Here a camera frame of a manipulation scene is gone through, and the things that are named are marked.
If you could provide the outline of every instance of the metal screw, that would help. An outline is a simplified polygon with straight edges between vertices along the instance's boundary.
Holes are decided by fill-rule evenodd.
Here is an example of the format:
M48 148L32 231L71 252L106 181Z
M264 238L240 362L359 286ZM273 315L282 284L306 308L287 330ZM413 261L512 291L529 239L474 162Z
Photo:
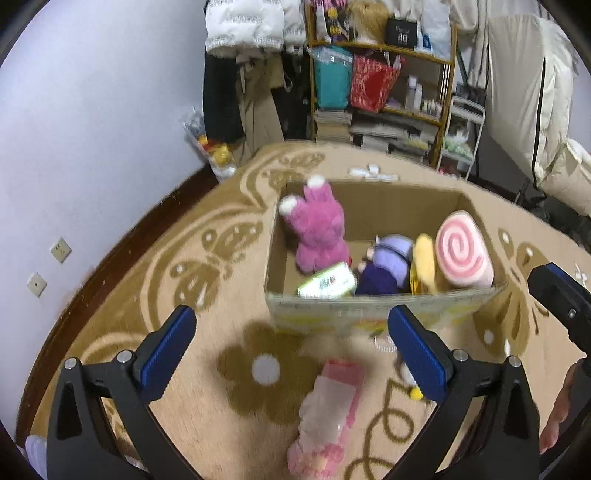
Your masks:
M509 357L509 363L515 368L519 368L521 366L521 360L514 355Z
M466 360L468 360L468 354L466 353L465 350L454 350L453 351L453 357L458 362L465 362Z
M132 358L134 357L134 354L132 354L129 350L121 350L118 354L117 354L117 361L120 364L126 364L127 362L129 362Z
M72 357L64 362L64 367L66 367L67 370L72 370L72 368L74 368L77 363L78 363L78 360L76 360L74 357Z

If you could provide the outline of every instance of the finger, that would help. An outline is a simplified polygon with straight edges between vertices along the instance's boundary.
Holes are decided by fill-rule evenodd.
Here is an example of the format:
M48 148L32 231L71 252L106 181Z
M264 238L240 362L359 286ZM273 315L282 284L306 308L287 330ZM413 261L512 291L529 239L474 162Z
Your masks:
M566 420L569 416L570 410L570 388L563 388L560 390L558 397L556 397L556 402L554 403L554 408L550 417L562 423Z
M569 368L569 371L566 372L566 377L564 377L564 386L567 387L567 388L569 388L569 389L570 389L570 387L573 386L573 383L574 383L574 374L577 371L577 366L578 366L578 363L572 365Z
M560 423L557 421L549 421L545 429L540 435L540 453L552 448L558 442L560 434Z

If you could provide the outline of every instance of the teal bag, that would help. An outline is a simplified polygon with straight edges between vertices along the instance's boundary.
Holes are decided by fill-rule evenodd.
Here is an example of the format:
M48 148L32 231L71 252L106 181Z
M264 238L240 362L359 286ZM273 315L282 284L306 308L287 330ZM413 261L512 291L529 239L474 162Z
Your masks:
M318 108L345 109L349 104L353 56L341 47L313 48Z

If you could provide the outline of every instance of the purple plush toy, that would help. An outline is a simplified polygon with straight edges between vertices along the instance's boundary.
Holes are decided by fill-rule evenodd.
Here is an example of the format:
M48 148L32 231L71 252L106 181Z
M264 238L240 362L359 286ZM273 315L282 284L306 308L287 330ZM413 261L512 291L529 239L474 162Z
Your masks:
M367 251L370 263L360 262L356 295L394 295L410 291L409 274L414 242L402 235L377 238Z

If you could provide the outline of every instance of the red gift bag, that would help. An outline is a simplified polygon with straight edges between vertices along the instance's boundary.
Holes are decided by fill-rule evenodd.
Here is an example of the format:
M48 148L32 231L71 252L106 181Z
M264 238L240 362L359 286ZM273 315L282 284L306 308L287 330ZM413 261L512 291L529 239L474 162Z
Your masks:
M402 57L397 57L394 64L399 68L396 68L374 59L355 55L351 81L351 106L370 112L379 112L384 108L390 90L400 77L403 62Z

